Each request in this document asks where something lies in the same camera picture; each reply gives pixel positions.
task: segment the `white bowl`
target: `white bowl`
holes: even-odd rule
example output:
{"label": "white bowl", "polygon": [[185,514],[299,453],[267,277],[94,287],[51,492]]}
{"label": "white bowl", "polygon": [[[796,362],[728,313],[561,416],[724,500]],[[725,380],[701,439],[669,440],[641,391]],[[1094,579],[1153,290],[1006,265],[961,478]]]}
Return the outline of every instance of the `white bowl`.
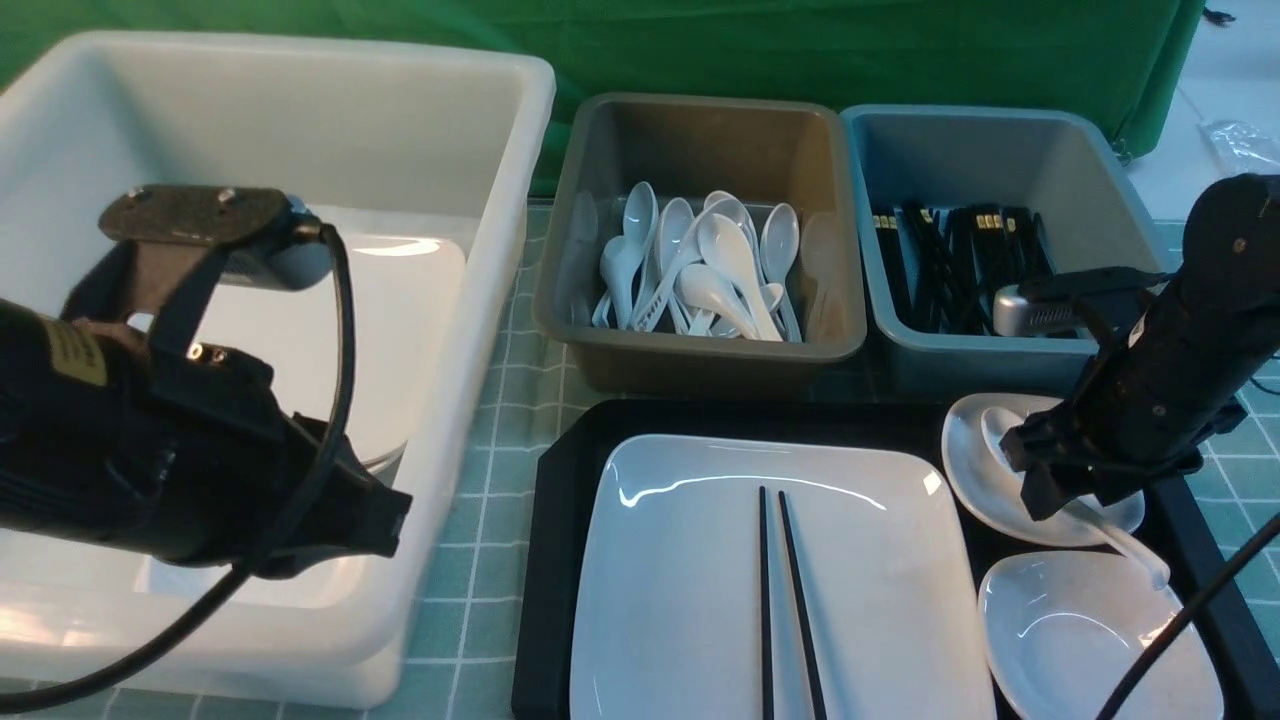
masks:
{"label": "white bowl", "polygon": [[[1061,402],[1053,397],[1015,393],[977,393],[961,397],[947,411],[942,424],[942,468],[951,480],[951,489],[969,512],[1001,533],[1050,547],[1087,547],[1105,539],[1092,527],[1068,512],[1044,520],[1032,520],[1020,497],[1021,473],[997,469],[1000,462],[984,437],[982,415],[989,407],[1005,407],[1025,419],[1032,413],[1048,410]],[[1102,507],[1092,495],[1080,501],[1126,533],[1132,533],[1147,512],[1142,492],[1108,507]]]}
{"label": "white bowl", "polygon": [[[987,573],[978,614],[996,683],[1024,720],[1089,720],[1181,609],[1142,565],[1085,551],[1006,557]],[[1222,691],[1194,625],[1138,683],[1117,717],[1222,716]]]}
{"label": "white bowl", "polygon": [[777,717],[812,717],[781,534],[788,493],[832,717],[995,717],[955,502],[918,457],[641,436],[609,457],[573,626],[575,720],[760,716],[758,488]]}

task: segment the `square white plate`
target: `square white plate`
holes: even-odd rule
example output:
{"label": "square white plate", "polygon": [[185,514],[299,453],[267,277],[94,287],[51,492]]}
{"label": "square white plate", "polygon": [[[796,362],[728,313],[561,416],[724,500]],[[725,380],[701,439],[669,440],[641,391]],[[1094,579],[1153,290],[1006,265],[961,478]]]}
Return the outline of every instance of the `square white plate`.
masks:
{"label": "square white plate", "polygon": [[758,488],[769,489],[778,719],[812,717],[777,491],[831,717],[995,717],[942,474],[879,450],[640,436],[605,464],[579,585],[575,720],[760,716]]}

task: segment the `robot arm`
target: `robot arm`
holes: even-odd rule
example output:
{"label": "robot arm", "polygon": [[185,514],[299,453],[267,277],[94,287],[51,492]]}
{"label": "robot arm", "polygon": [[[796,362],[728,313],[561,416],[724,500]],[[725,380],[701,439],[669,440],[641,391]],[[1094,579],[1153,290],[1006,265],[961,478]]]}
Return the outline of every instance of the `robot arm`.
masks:
{"label": "robot arm", "polygon": [[[1001,442],[1027,473],[1032,518],[1089,493],[1111,505],[1193,473],[1203,464],[1197,447],[1245,418],[1235,392],[1280,350],[1280,176],[1208,187],[1187,220],[1181,268],[1171,279],[1146,278],[1156,279],[1169,279],[1160,295],[1128,293],[1139,304],[1135,320],[1110,322],[1115,313],[1088,293],[1070,299],[1100,351],[1066,400]],[[1105,290],[1114,305],[1116,288]]]}
{"label": "robot arm", "polygon": [[[285,416],[273,370],[193,345],[219,282],[300,290],[329,272],[320,220],[275,190],[151,186],[113,202],[111,251],[60,319],[0,301],[0,527],[237,562],[311,466],[325,423]],[[154,315],[146,333],[127,320]],[[319,498],[256,570],[396,552],[410,496],[343,441]]]}

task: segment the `green backdrop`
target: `green backdrop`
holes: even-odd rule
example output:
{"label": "green backdrop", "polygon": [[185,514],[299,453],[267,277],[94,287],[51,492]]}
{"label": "green backdrop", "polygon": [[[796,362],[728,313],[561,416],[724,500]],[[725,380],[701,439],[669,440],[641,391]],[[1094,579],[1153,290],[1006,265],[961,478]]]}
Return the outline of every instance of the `green backdrop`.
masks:
{"label": "green backdrop", "polygon": [[0,0],[0,86],[92,28],[361,37],[539,55],[577,104],[611,90],[1056,108],[1155,147],[1203,0]]}

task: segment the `black chopsticks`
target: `black chopsticks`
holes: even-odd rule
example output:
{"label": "black chopsticks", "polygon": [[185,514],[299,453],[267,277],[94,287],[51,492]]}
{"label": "black chopsticks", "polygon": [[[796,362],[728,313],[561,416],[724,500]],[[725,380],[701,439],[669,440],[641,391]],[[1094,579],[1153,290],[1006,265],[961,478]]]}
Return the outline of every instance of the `black chopsticks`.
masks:
{"label": "black chopsticks", "polygon": [[[827,720],[827,703],[822,696],[822,679],[818,675],[818,653],[813,644],[813,628],[809,624],[809,606],[804,600],[804,582],[800,578],[800,562],[796,556],[795,532],[791,528],[791,510],[787,495],[778,491],[778,506],[782,510],[782,530],[787,541],[787,560],[791,565],[791,592],[796,598],[796,614],[800,620],[800,642],[804,646],[805,674],[809,678],[809,697],[813,702],[815,720]],[[765,720],[773,719],[773,629],[769,618],[769,543],[768,543],[768,502],[764,486],[760,486],[760,662],[762,691],[760,714]]]}
{"label": "black chopsticks", "polygon": [[769,498],[760,486],[760,716],[773,720],[773,625],[769,620]]}

